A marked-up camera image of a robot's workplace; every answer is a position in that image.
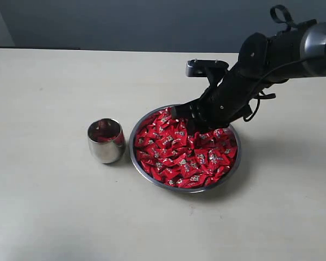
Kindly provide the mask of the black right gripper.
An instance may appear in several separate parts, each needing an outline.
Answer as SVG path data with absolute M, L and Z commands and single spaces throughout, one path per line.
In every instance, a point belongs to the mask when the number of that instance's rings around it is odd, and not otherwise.
M 249 118 L 253 113 L 249 101 L 255 96 L 256 78 L 241 75 L 237 65 L 222 76 L 207 78 L 210 86 L 196 102 L 171 107 L 173 119 L 188 119 L 188 135 L 228 127 L 231 122 Z

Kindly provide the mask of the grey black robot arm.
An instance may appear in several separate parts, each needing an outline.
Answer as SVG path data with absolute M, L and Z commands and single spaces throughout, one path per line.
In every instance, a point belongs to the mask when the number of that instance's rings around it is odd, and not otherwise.
M 294 78 L 326 77 L 326 22 L 307 21 L 271 38 L 254 33 L 233 67 L 221 60 L 194 59 L 187 62 L 186 75 L 209 81 L 199 98 L 171 109 L 173 119 L 188 121 L 189 134 L 226 128 L 238 119 L 249 122 L 258 112 L 250 107 L 251 100 L 276 97 L 264 89 Z

